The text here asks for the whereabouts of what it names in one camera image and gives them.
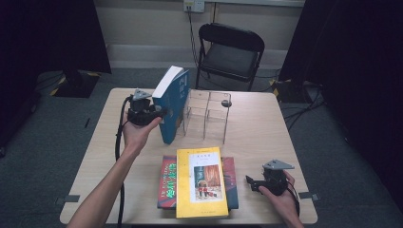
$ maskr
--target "blue book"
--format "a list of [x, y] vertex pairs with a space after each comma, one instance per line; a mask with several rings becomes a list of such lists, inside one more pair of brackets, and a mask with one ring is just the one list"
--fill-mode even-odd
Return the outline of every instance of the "blue book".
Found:
[[153, 103], [166, 108], [168, 113], [160, 123], [163, 142], [171, 144], [175, 140], [177, 129], [183, 120], [183, 108], [190, 89], [189, 71], [172, 66], [166, 71], [154, 93]]

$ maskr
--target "dark backdrop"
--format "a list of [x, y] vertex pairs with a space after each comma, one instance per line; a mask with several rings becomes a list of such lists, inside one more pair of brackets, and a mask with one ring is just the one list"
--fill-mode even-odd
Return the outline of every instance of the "dark backdrop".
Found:
[[92, 0], [2, 0], [0, 7], [0, 143], [34, 95], [40, 73], [77, 68], [110, 73]]
[[403, 2], [306, 0], [281, 74], [323, 85], [346, 138], [403, 211]]

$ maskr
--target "yellow book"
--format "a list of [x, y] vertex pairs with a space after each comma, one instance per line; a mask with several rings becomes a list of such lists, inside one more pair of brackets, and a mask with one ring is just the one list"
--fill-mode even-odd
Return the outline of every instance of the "yellow book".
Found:
[[228, 216], [219, 147], [177, 150], [177, 219]]

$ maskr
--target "person's right hand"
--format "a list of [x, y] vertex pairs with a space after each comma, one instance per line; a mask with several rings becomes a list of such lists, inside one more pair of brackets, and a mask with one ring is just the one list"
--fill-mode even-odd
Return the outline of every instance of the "person's right hand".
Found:
[[161, 117], [155, 118], [149, 125], [138, 126], [127, 120], [127, 113], [124, 114], [123, 123], [125, 124], [123, 133], [125, 140], [124, 153], [129, 153], [130, 157], [136, 158], [145, 143], [147, 142], [148, 135], [162, 121]]
[[[284, 171], [284, 174], [289, 182], [288, 188], [292, 190], [296, 180], [287, 171]], [[294, 196], [289, 191], [284, 191], [280, 196], [274, 195], [264, 186], [260, 186], [259, 191], [269, 199], [288, 227], [303, 227], [297, 214]]]

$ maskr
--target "chair seat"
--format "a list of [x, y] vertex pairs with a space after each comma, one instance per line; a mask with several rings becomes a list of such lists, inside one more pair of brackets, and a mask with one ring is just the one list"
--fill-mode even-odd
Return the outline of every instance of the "chair seat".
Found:
[[232, 72], [232, 77], [248, 82], [254, 75], [258, 54], [254, 51], [213, 44], [201, 63], [201, 68], [222, 76]]

